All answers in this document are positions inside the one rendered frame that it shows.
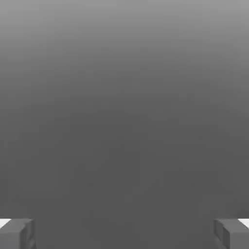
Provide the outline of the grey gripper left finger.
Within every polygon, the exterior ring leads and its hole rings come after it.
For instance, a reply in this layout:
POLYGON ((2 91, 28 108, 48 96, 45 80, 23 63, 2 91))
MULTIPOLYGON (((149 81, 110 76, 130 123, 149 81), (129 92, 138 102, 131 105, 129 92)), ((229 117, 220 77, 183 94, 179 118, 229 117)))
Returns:
POLYGON ((35 221, 0 218, 0 249, 36 249, 35 221))

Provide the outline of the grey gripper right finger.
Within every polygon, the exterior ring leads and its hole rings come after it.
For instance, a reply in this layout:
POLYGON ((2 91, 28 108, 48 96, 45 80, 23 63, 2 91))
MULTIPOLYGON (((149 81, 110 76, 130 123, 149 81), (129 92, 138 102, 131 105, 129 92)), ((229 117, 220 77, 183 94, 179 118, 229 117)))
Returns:
POLYGON ((249 218, 215 219, 217 249, 249 249, 249 218))

